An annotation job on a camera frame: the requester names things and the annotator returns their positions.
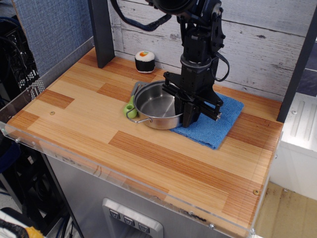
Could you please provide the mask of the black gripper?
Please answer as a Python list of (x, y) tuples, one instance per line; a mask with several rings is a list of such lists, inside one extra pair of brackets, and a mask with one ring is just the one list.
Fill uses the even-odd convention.
[(187, 128), (195, 123), (200, 114), (213, 120), (220, 119), (223, 100), (213, 90), (217, 67), (217, 61), (204, 69), (183, 65), (181, 74), (163, 74), (163, 90), (174, 96), (175, 114), (183, 114), (183, 127)]

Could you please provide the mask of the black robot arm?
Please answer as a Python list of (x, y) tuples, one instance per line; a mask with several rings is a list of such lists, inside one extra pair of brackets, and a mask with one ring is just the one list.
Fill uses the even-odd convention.
[(223, 9), (219, 0), (150, 0), (148, 4), (165, 13), (165, 16), (148, 25), (126, 18), (117, 1), (111, 4), (127, 24), (152, 32), (173, 15), (180, 24), (183, 54), (181, 73), (165, 72), (163, 90), (175, 97), (174, 107), (182, 114), (183, 127), (196, 122), (200, 114), (213, 120), (220, 118), (223, 101), (213, 90), (219, 60), (228, 64), (218, 51), (224, 47), (222, 32)]

